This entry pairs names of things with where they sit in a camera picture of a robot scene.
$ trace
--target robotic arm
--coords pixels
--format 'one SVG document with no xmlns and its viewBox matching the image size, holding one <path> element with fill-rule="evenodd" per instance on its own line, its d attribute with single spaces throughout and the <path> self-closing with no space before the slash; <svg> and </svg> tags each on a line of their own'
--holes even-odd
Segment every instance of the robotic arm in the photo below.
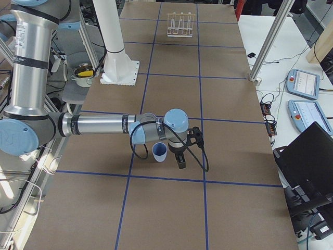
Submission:
<svg viewBox="0 0 333 250">
<path fill-rule="evenodd" d="M 187 115 L 180 109 L 168 111 L 164 118 L 153 114 L 81 116 L 48 113 L 44 109 L 44 98 L 51 33 L 59 24 L 77 27 L 79 0 L 13 0 L 11 12 L 17 20 L 16 48 L 12 98 L 0 120 L 1 150 L 21 155 L 60 137 L 128 133 L 132 150 L 132 144 L 168 140 L 179 168 L 185 168 L 183 152 L 190 151 L 189 146 L 197 144 L 204 152 L 202 133 L 197 127 L 188 128 Z"/>
</svg>

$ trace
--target white table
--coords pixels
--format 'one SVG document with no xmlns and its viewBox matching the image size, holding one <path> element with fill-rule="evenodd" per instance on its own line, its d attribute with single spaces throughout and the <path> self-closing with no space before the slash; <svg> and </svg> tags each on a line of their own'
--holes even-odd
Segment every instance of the white table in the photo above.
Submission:
<svg viewBox="0 0 333 250">
<path fill-rule="evenodd" d="M 271 28 L 274 21 L 274 17 L 264 17 L 264 16 L 241 16 L 239 21 L 240 33 L 243 39 L 244 47 L 247 54 L 254 52 L 256 55 L 259 54 L 262 44 Z M 278 64 L 267 64 L 262 66 L 259 73 L 259 77 L 263 79 L 260 86 L 257 87 L 259 100 L 262 94 L 272 93 L 274 96 L 278 95 L 278 87 L 282 88 L 284 86 L 284 80 L 287 77 L 288 72 L 292 68 L 309 71 L 321 76 L 320 88 L 322 89 L 333 89 L 332 84 L 328 80 L 323 69 L 319 64 L 309 64 L 306 60 L 306 55 L 310 51 L 306 41 L 304 40 L 301 32 L 298 30 L 293 19 L 288 17 L 282 26 L 267 58 L 266 61 L 274 61 L 282 58 Z M 255 58 L 248 58 L 249 65 L 253 65 Z M 287 103 L 289 100 L 299 100 L 305 99 L 299 96 L 290 94 L 284 91 L 272 103 L 271 113 L 275 118 L 278 117 L 277 123 L 277 136 L 275 137 L 275 144 L 273 148 L 289 145 L 300 132 L 296 129 L 293 121 L 290 118 L 290 114 L 287 108 Z M 270 101 L 271 97 L 265 98 L 265 101 Z M 333 116 L 333 92 L 320 92 L 319 98 L 317 100 L 324 111 L 326 117 Z M 331 126 L 333 126 L 333 120 L 329 120 Z M 306 249 L 305 241 L 299 244 L 300 250 Z M 330 250 L 333 249 L 333 235 L 317 241 L 314 239 L 309 240 L 309 249 L 311 250 Z"/>
</svg>

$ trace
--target red object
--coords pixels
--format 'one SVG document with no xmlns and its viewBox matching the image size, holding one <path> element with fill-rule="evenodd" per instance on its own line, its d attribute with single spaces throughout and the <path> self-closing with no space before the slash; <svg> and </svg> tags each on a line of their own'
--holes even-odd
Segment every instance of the red object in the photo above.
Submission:
<svg viewBox="0 0 333 250">
<path fill-rule="evenodd" d="M 243 10 L 243 7 L 244 7 L 245 3 L 246 3 L 246 0 L 239 0 L 238 1 L 237 8 L 236 8 L 236 18 L 237 18 L 237 21 L 239 21 L 240 14 L 241 14 L 241 12 Z"/>
</svg>

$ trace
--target electronic device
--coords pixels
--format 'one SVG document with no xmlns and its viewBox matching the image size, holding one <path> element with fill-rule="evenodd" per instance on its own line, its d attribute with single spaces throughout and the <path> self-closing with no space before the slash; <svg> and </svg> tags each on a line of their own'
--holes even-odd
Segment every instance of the electronic device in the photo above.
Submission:
<svg viewBox="0 0 333 250">
<path fill-rule="evenodd" d="M 333 129 L 318 102 L 290 100 L 288 109 L 296 128 L 300 132 L 303 132 L 316 121 L 329 135 L 333 135 Z"/>
<path fill-rule="evenodd" d="M 333 139 L 317 122 L 311 124 L 289 146 L 273 151 L 276 163 L 294 192 L 293 203 L 288 204 L 289 212 L 295 219 L 294 228 L 306 222 L 308 210 L 317 209 L 325 221 L 314 221 L 311 231 L 316 238 L 323 239 L 333 228 Z"/>
<path fill-rule="evenodd" d="M 311 100 L 318 99 L 320 76 L 299 69 L 292 69 L 287 78 L 287 90 Z"/>
</svg>

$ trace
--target yellow object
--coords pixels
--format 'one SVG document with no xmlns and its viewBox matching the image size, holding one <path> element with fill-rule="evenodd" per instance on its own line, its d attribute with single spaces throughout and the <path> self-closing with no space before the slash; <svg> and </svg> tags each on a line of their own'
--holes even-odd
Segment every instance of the yellow object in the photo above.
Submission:
<svg viewBox="0 0 333 250">
<path fill-rule="evenodd" d="M 83 71 L 78 73 L 79 77 L 92 77 L 94 74 L 94 72 L 92 70 L 88 70 L 88 71 Z"/>
</svg>

